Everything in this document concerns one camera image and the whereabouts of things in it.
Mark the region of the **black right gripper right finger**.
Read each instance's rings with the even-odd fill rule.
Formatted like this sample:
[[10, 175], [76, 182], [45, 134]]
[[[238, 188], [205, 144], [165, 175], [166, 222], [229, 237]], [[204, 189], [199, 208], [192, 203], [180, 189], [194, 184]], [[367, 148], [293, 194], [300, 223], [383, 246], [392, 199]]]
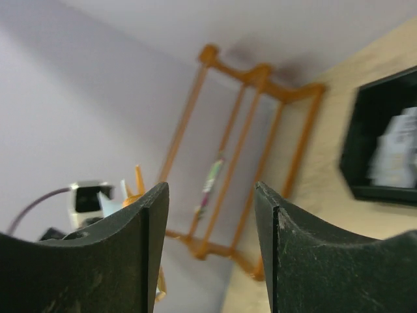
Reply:
[[416, 232], [380, 240], [339, 228], [255, 185], [270, 310], [415, 312]]

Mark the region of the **yellow leather card holder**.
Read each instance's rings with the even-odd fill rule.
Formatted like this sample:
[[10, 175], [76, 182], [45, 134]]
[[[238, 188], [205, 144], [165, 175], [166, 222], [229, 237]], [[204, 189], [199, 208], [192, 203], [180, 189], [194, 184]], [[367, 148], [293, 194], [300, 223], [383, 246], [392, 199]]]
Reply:
[[[145, 194], [145, 185], [144, 185], [143, 176], [141, 173], [141, 168], [139, 165], [135, 166], [135, 173], [136, 173], [137, 192], [133, 192], [124, 179], [121, 181], [121, 189], [124, 192], [124, 200], [122, 202], [122, 208], [129, 206], [135, 201], [138, 201], [138, 199], [140, 199]], [[158, 272], [157, 285], [156, 285], [155, 303], [160, 302], [166, 296], [166, 293], [167, 293], [167, 287], [166, 287], [166, 282], [165, 282], [165, 276], [164, 276], [163, 268], [162, 266], [160, 266], [159, 272]]]

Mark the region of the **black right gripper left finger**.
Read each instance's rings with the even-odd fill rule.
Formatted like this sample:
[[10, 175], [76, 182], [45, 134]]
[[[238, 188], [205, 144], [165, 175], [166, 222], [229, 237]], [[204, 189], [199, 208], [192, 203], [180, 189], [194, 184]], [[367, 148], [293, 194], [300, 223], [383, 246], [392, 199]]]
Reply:
[[152, 312], [169, 186], [60, 240], [1, 235], [2, 312]]

